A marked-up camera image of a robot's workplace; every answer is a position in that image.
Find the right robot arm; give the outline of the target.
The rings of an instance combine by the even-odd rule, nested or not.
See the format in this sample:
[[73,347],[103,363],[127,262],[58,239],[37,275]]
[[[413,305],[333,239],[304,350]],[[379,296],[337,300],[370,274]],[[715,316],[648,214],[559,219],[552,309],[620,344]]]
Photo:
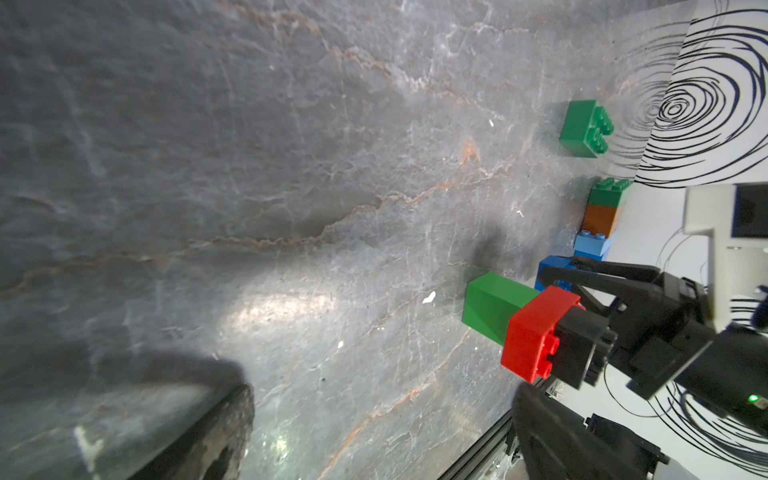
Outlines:
[[583,310],[557,327],[553,374],[579,387],[611,365],[649,400],[675,382],[713,413],[767,433],[767,337],[730,325],[716,331],[704,287],[650,265],[554,256],[537,281],[566,284]]

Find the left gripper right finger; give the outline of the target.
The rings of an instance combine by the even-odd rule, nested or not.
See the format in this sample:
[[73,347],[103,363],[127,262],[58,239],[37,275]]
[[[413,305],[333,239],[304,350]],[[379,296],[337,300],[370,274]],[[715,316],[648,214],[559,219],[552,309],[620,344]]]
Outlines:
[[582,417],[532,385],[517,388],[511,412],[530,479],[647,477],[589,432]]

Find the red long lego brick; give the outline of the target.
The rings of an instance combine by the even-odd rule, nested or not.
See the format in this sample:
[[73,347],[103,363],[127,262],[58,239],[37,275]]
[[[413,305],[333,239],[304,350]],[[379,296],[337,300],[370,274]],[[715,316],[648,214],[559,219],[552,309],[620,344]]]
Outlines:
[[501,365],[531,384],[547,379],[561,343],[556,327],[575,308],[584,309],[577,294],[556,286],[540,292],[509,319]]

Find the small black lego brick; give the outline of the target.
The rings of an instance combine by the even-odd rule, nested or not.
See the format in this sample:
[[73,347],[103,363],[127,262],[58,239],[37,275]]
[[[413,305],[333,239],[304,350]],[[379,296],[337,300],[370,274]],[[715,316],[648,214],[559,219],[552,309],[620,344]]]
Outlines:
[[560,343],[550,360],[552,374],[575,389],[579,389],[583,383],[594,386],[600,377],[586,374],[593,344],[583,334],[584,314],[585,310],[576,306],[558,322],[555,337]]

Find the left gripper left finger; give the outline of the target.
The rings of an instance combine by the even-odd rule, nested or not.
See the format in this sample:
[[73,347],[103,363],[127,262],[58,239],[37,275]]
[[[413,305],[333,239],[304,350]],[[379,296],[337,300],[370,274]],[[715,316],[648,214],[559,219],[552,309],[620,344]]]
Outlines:
[[253,431],[253,389],[235,387],[134,479],[237,480]]

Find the small orange lego brick front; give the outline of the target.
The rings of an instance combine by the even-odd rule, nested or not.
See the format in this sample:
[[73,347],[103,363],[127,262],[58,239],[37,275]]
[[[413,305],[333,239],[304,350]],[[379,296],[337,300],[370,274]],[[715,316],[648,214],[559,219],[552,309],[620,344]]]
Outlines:
[[582,221],[581,230],[590,234],[602,234],[606,238],[614,235],[623,207],[588,204]]

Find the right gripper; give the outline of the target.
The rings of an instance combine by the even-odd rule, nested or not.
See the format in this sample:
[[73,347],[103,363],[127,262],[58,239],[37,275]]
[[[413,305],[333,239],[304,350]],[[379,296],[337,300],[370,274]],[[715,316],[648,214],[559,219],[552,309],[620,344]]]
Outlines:
[[715,340],[709,296],[702,284],[650,265],[579,256],[563,260],[569,268],[541,269],[538,281],[543,286],[565,282],[572,292],[592,289],[616,297],[609,318],[606,307],[582,301],[583,334],[593,344],[587,375],[601,375],[610,361],[629,378],[629,390],[649,400]]

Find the small green lego brick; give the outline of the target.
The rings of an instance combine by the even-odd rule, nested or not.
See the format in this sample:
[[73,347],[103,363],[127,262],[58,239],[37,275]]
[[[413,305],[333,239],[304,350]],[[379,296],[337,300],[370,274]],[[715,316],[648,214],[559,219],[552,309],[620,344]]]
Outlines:
[[462,322],[498,345],[503,345],[510,318],[539,292],[488,272],[467,284]]

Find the dark green long lego brick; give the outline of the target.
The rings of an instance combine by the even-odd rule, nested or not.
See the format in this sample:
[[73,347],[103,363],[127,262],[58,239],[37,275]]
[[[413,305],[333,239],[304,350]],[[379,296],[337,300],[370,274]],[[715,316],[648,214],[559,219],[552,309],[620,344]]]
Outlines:
[[633,181],[620,178],[603,178],[590,190],[590,205],[619,208],[627,199]]

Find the light blue long lego brick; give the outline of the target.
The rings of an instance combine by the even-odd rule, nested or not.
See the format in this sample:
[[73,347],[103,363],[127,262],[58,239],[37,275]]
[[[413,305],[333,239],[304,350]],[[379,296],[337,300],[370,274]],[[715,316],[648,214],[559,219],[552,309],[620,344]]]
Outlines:
[[574,241],[574,255],[603,261],[608,255],[613,242],[614,239],[612,237],[582,230]]

